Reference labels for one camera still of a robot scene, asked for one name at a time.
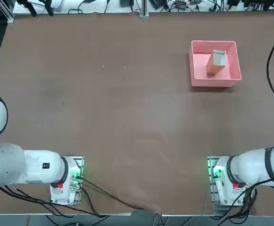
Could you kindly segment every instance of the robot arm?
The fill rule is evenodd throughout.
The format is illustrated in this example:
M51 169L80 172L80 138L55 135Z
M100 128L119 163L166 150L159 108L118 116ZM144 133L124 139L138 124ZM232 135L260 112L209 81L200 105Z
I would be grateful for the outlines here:
M8 110L0 98L0 134L8 122ZM21 147L0 142L0 186L12 184L50 184L51 201L64 205L81 201L80 179L83 157L60 157L46 150L23 150Z
M274 147L222 156L213 168L212 176L221 205L232 205L247 187L274 178ZM262 185L274 187L274 180ZM241 206L243 198L244 195L234 205Z
M274 147L234 156L229 164L228 173L235 183L255 184L274 178ZM274 181L262 185L274 186Z

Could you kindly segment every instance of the pink bin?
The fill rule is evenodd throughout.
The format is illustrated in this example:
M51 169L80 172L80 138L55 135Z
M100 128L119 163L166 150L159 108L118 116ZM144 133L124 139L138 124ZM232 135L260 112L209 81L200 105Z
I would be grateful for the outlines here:
M209 76L206 65L214 49L226 51L226 66L216 75ZM234 41L192 41L189 64L192 86L232 87L241 80L240 64Z

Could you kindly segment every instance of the wooden table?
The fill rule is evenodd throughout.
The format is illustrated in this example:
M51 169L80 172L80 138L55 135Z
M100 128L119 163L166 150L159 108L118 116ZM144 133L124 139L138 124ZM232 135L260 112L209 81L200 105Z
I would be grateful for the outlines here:
M191 87L192 40L236 41L241 82ZM9 109L0 140L84 155L85 176L117 197L154 212L200 215L207 156L274 145L266 81L273 44L274 13L18 17L0 50L0 96ZM274 83L274 57L270 73ZM23 189L49 197L44 185ZM99 212L131 211L89 190ZM85 198L79 208L89 210ZM0 192L0 213L45 212ZM258 189L253 214L274 216L274 189Z

